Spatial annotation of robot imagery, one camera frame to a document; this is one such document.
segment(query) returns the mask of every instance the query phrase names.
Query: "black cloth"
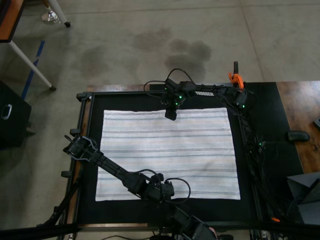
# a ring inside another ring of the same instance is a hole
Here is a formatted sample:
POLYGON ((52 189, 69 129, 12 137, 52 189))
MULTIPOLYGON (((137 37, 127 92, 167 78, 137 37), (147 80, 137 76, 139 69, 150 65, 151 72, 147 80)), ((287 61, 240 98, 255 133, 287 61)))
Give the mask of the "black cloth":
MULTIPOLYGON (((275 83, 250 83, 248 89, 257 92, 258 101, 252 112, 256 129, 267 139, 280 139, 289 125, 281 104, 275 83)), ((196 96, 187 99, 182 109, 220 108, 222 104, 214 97, 196 96)), ((95 94, 89 122, 89 137, 96 140, 100 147, 104 110, 157 111, 164 106, 158 98, 144 93, 95 94)), ((216 221, 254 221, 257 219, 251 185, 247 171, 238 117, 228 113, 235 150, 238 182, 241 200, 230 199, 189 199, 182 207, 205 222, 216 221)), ((286 176, 301 174, 302 168, 294 145, 284 144, 278 148, 276 163, 268 159, 275 155, 271 147, 266 151, 265 167, 271 182, 281 191, 289 192, 286 176)), ((97 167, 87 163, 83 169, 77 222, 79 224, 102 223, 149 223, 159 225, 165 221, 165 212, 152 203, 142 200, 95 201, 97 186, 97 167)))

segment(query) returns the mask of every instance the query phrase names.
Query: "blue tape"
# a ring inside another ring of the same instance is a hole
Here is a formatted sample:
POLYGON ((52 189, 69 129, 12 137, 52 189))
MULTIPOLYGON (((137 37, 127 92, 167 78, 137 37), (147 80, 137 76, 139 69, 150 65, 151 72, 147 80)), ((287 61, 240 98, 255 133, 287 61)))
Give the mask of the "blue tape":
POLYGON ((42 50, 44 49, 44 45, 45 45, 45 41, 42 40, 41 43, 40 43, 40 46, 39 46, 39 49, 38 49, 38 52, 36 53, 36 58, 40 57, 41 53, 42 53, 42 50))
MULTIPOLYGON (((41 55, 41 53, 42 53, 42 50, 44 49, 44 46, 45 46, 45 41, 42 40, 42 41, 40 42, 40 46, 39 46, 38 51, 36 52, 36 56, 35 56, 35 57, 38 58, 38 59, 33 62, 33 65, 35 65, 35 66, 38 65, 39 57, 40 57, 40 55, 41 55)), ((30 84, 31 84, 32 78, 34 77, 34 74, 35 74, 35 72, 34 72, 33 70, 30 70, 29 76, 28 76, 28 78, 26 79, 26 83, 25 83, 25 85, 24 85, 24 89, 23 89, 22 94, 21 94, 21 98, 22 98, 23 100, 26 98, 26 95, 27 95, 29 86, 30 86, 30 84)))
MULTIPOLYGON (((39 62, 39 59, 37 59, 37 60, 33 63, 33 65, 37 66, 37 65, 38 65, 38 62, 39 62)), ((22 92, 22 95, 21 95, 21 98, 22 98, 23 100, 25 100, 25 98, 26 98, 26 95, 27 95, 27 92, 28 92, 28 89, 29 89, 31 80, 32 80, 32 78, 34 77, 34 74, 35 74, 35 72, 34 72, 33 70, 31 70, 31 71, 29 72, 28 78, 26 79, 26 83, 25 83, 25 85, 24 85, 24 89, 23 89, 23 92, 22 92)))

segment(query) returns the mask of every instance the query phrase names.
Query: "wooden table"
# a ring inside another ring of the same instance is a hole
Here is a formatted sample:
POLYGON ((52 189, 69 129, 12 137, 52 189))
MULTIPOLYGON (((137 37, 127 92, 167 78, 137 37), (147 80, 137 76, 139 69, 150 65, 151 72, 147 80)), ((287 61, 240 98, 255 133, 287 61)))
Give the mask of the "wooden table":
POLYGON ((295 144, 304 173, 320 171, 320 81, 277 82, 286 118, 292 130, 306 131, 309 142, 295 144))
MULTIPOLYGON (((306 131, 310 135, 310 141, 296 143, 296 149, 305 173, 320 171, 320 131, 313 125, 313 121, 320 117, 320 81, 315 82, 279 82, 277 88, 281 97, 283 107, 289 126, 292 130, 306 131)), ((143 85, 103 85, 88 86, 88 92, 139 92, 143 91, 143 85)), ((86 100, 84 106, 84 118, 81 135, 86 135, 90 115, 91 99, 86 100)), ((82 164, 75 162, 73 182, 79 175, 82 164)), ((79 195, 75 194, 69 204, 66 223, 71 224, 77 215, 77 200, 79 195)), ((80 225, 83 231, 93 231, 99 228, 108 231, 143 231, 147 223, 108 223, 108 224, 85 224, 80 225)))
MULTIPOLYGON (((56 0, 49 0, 52 7, 55 9, 59 19, 63 21, 65 26, 69 28, 70 22, 67 21, 56 0)), ((19 23, 21 14, 24 9, 24 0, 11 0, 10 6, 4 16, 0 25, 0 43, 8 43, 12 49, 22 58, 22 60, 40 77, 40 79, 49 87, 50 90, 55 91, 56 88, 47 80, 47 78, 36 68, 36 66, 28 59, 28 57, 18 48, 12 41, 17 25, 19 23)))

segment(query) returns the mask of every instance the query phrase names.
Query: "floor stain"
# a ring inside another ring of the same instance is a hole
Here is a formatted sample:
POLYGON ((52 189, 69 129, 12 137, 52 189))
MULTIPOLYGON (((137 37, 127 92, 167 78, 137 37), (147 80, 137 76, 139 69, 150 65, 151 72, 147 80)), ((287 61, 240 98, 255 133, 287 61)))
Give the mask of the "floor stain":
POLYGON ((95 78, 108 71, 109 67, 104 60, 104 52, 106 48, 102 46, 96 46, 86 49, 79 62, 81 67, 79 68, 82 75, 86 78, 95 78))
POLYGON ((147 31, 133 38, 132 46, 147 52, 152 52, 164 46, 172 38, 169 28, 161 28, 158 31, 147 31))
MULTIPOLYGON (((171 71, 174 68, 185 70, 195 82, 205 79, 206 69, 204 62, 198 61, 196 58, 188 54, 177 54, 169 56, 165 61, 166 68, 171 71)), ((188 81, 184 74, 175 72, 170 77, 175 82, 188 81)))
POLYGON ((175 39, 170 43, 170 49, 173 52, 183 53, 188 51, 190 45, 186 40, 175 39))
POLYGON ((137 57, 126 57, 121 60, 122 66, 127 70, 130 76, 133 76, 136 83, 139 82, 137 70, 139 67, 139 59, 137 57))
POLYGON ((199 61, 209 61, 211 59, 211 48, 202 41, 196 41, 191 44, 189 54, 199 61))
MULTIPOLYGON (((205 62, 212 56, 212 49, 202 41, 188 43, 186 40, 174 39, 169 43, 170 49, 177 52, 168 56, 164 62, 168 71, 174 68, 185 70, 195 82, 201 82, 205 79, 205 62)), ((174 73, 171 77, 176 82, 186 81, 186 76, 180 73, 174 73)))

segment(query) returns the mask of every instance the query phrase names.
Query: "white cloth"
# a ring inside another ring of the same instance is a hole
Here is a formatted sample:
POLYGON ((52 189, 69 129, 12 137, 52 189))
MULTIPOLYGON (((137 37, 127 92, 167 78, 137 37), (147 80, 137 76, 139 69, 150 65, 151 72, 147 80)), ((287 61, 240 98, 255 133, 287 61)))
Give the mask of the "white cloth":
MULTIPOLYGON (((100 151, 127 171, 151 169, 164 179, 186 180, 191 198, 240 199, 226 108, 178 110, 175 121, 165 118, 164 110, 105 110, 100 151)), ((173 199, 188 196, 184 182, 172 183, 173 199)), ((98 169, 96 201, 136 199, 120 180, 98 169)))

